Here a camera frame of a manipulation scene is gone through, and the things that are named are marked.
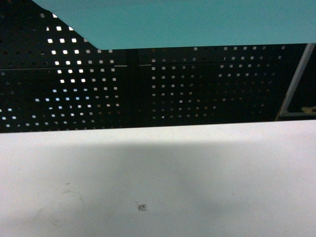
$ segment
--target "stain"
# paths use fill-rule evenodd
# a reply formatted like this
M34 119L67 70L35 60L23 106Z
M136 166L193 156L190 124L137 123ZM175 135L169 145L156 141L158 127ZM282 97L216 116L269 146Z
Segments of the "stain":
M54 227L57 227L57 226L59 226L59 224L60 224L60 220L57 219L57 218L53 218L53 219L50 221L50 223L51 223Z
M81 193L76 192L76 191L66 190L66 191L62 192L62 194L77 194L80 202L82 203L82 205L84 205L84 200L83 200L83 196Z
M302 111L306 114L316 113L316 106L313 107L302 107Z
M42 214L42 212L45 210L45 208L46 208L46 207L40 208L40 209L36 212L36 214L35 214L35 216L34 216L34 219L39 218L40 215Z

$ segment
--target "black pegboard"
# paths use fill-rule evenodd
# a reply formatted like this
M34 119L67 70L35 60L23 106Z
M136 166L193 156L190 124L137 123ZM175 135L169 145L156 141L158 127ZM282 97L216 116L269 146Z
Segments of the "black pegboard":
M139 49L140 65L291 60L296 44Z
M269 121L289 84L280 62L141 67L147 126Z
M30 0L0 2L0 68L126 65L125 50L98 50Z
M1 131L130 127L126 68L0 71Z
M0 132L273 121L305 44L98 50L0 2Z

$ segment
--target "metal frame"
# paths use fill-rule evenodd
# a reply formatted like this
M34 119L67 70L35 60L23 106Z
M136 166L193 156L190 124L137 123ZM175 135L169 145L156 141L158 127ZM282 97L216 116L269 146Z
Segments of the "metal frame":
M278 117L316 116L316 113L311 113L311 114L290 113L287 111L314 48L315 48L315 43L308 43L306 45L306 48L304 50L300 63L298 64L298 67L295 71L292 82L285 95L285 99L280 109Z

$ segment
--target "teal paper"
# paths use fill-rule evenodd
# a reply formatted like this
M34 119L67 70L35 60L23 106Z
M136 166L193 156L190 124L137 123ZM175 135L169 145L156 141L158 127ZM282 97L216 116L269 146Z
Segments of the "teal paper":
M99 49L316 42L316 0L35 0Z

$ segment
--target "small sticker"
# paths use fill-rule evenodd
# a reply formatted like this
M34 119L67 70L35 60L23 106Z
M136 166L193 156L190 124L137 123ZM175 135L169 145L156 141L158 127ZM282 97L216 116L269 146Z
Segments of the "small sticker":
M146 204L140 204L140 205L138 205L138 210L139 210L139 211L147 211Z

